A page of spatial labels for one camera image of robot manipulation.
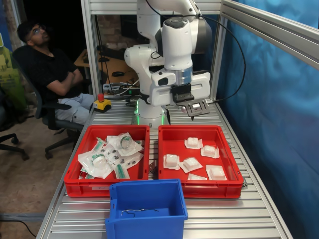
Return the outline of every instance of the poster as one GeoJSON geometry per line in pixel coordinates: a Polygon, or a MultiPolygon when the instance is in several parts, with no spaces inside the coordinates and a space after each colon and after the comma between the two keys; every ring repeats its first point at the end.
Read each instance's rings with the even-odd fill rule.
{"type": "Polygon", "coordinates": [[[0,85],[17,110],[26,108],[24,89],[17,66],[12,63],[12,46],[0,0],[0,85]]]}

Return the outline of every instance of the metal slotted surface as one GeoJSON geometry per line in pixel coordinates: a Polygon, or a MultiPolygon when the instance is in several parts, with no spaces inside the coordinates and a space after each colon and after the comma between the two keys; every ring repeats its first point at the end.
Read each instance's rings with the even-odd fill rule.
{"type": "MultiPolygon", "coordinates": [[[[239,199],[186,199],[188,220],[184,239],[279,239],[292,238],[243,149],[235,141],[227,120],[216,106],[194,121],[177,107],[168,107],[171,124],[216,124],[222,127],[248,187],[239,199]]],[[[106,114],[93,114],[88,124],[130,124],[134,108],[112,102],[106,114]]],[[[158,130],[151,129],[150,165],[157,165],[158,130]]],[[[109,198],[70,198],[63,187],[55,210],[43,226],[49,239],[105,239],[104,219],[109,216],[109,198]]]]}

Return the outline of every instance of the red plastic crate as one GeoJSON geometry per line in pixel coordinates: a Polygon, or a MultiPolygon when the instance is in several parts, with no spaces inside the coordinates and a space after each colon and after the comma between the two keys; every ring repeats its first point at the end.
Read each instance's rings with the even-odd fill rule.
{"type": "Polygon", "coordinates": [[[244,183],[243,176],[236,164],[221,127],[217,125],[162,125],[159,127],[159,179],[180,179],[185,198],[239,198],[244,183]],[[203,140],[203,145],[217,146],[218,159],[203,157],[200,149],[188,149],[184,140],[197,137],[203,140]],[[189,157],[195,157],[203,166],[189,173],[205,177],[207,181],[188,180],[188,173],[182,169],[164,168],[163,157],[166,154],[179,156],[180,162],[189,157]],[[206,165],[223,167],[228,180],[209,180],[206,165]]]}
{"type": "Polygon", "coordinates": [[[70,167],[64,176],[64,184],[69,197],[108,197],[109,186],[124,181],[148,180],[150,155],[150,127],[146,125],[92,125],[83,135],[81,143],[73,157],[70,167]],[[133,140],[144,140],[144,157],[128,169],[130,179],[117,179],[113,171],[105,179],[78,179],[82,165],[78,155],[90,151],[96,144],[96,137],[105,139],[108,135],[119,135],[128,132],[133,140]]]}

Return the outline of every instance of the plastic bin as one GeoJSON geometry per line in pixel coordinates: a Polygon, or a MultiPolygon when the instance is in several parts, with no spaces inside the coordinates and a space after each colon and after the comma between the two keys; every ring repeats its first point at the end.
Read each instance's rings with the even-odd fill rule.
{"type": "Polygon", "coordinates": [[[64,176],[64,184],[69,197],[108,197],[109,187],[118,182],[148,180],[150,155],[150,127],[146,125],[92,125],[83,135],[73,160],[64,176]],[[133,140],[144,140],[144,157],[128,169],[130,179],[117,179],[113,171],[105,179],[78,179],[82,165],[78,154],[91,150],[96,144],[96,137],[105,139],[108,135],[119,135],[128,132],[133,140]]]}
{"type": "Polygon", "coordinates": [[[239,198],[244,183],[243,176],[236,164],[221,127],[217,125],[162,125],[159,127],[159,179],[178,178],[181,180],[186,198],[239,198]],[[203,157],[200,149],[188,149],[184,140],[197,137],[203,140],[203,145],[217,146],[218,159],[203,157]],[[195,157],[203,166],[190,173],[205,177],[207,181],[188,180],[188,174],[182,169],[171,170],[163,166],[163,156],[175,154],[180,162],[186,158],[195,157]],[[226,181],[209,180],[206,165],[223,167],[226,181]]]}
{"type": "Polygon", "coordinates": [[[180,180],[114,184],[110,198],[110,218],[105,219],[108,239],[183,238],[188,214],[180,180]]]}

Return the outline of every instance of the metal rail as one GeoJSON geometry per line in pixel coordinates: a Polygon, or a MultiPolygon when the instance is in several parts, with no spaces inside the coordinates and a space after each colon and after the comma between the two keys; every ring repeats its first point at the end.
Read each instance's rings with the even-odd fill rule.
{"type": "MultiPolygon", "coordinates": [[[[172,124],[215,124],[222,127],[248,187],[239,199],[186,199],[188,220],[185,239],[291,239],[283,219],[248,156],[228,124],[220,107],[210,105],[210,114],[194,121],[179,108],[168,107],[172,124]]],[[[105,114],[93,113],[92,124],[130,124],[134,108],[125,102],[112,102],[105,114]]],[[[150,132],[150,165],[157,165],[158,130],[150,132]]],[[[68,166],[73,158],[72,153],[68,166]]],[[[109,215],[109,198],[70,198],[61,179],[37,239],[101,239],[106,238],[104,219],[109,215]]]]}
{"type": "Polygon", "coordinates": [[[232,0],[220,14],[319,70],[318,29],[232,0]]]}

